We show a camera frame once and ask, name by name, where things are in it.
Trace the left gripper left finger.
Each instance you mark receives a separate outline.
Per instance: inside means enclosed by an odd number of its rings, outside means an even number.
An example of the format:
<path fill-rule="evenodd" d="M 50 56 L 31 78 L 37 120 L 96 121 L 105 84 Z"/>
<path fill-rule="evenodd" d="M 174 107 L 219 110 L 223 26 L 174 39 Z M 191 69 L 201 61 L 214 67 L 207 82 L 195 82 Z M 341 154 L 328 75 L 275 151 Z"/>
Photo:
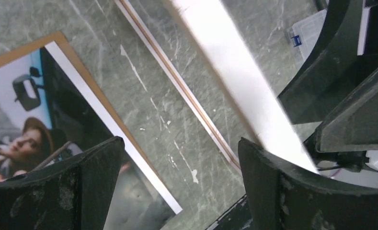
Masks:
<path fill-rule="evenodd" d="M 103 229 L 124 154 L 124 140 L 113 137 L 0 182 L 0 230 Z"/>

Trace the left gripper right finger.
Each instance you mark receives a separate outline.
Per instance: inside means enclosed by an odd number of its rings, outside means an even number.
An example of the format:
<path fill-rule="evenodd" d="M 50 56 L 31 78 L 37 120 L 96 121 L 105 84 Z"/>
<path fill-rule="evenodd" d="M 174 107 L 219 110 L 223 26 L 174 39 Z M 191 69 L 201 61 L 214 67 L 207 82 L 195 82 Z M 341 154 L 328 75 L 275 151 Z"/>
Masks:
<path fill-rule="evenodd" d="M 246 138 L 238 154 L 256 229 L 378 230 L 378 189 L 310 172 Z"/>

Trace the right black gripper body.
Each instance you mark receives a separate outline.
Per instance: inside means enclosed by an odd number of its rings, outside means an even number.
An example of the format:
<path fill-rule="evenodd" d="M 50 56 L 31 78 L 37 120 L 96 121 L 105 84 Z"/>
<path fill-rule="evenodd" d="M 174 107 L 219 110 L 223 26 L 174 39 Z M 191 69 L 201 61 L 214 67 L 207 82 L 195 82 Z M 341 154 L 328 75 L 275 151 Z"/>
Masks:
<path fill-rule="evenodd" d="M 278 96 L 294 124 L 319 125 L 315 163 L 378 172 L 378 0 L 332 0 L 318 39 Z"/>

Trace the glossy photo print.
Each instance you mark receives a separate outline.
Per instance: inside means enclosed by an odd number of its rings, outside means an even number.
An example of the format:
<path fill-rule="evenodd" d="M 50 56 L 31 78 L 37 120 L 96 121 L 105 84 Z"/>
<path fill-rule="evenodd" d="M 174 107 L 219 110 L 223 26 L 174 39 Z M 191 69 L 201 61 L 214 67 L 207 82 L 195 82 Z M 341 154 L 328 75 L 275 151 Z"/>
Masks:
<path fill-rule="evenodd" d="M 120 136 L 110 132 L 46 46 L 0 67 L 0 182 L 113 137 Z M 103 230 L 159 230 L 181 211 L 160 179 L 147 178 L 125 143 Z"/>

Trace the wooden picture frame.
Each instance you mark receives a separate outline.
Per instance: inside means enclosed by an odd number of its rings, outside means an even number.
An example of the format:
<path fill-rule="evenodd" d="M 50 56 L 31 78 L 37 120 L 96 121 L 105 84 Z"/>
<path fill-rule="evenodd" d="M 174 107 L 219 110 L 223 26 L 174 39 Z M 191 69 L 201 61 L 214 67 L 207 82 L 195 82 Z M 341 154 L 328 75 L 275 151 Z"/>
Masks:
<path fill-rule="evenodd" d="M 226 160 L 240 163 L 223 136 L 194 97 L 176 68 L 127 0 L 116 5 L 186 100 Z M 293 129 L 226 8 L 219 0 L 167 0 L 165 6 L 187 32 L 242 119 L 252 140 L 267 151 L 313 173 L 317 168 Z"/>

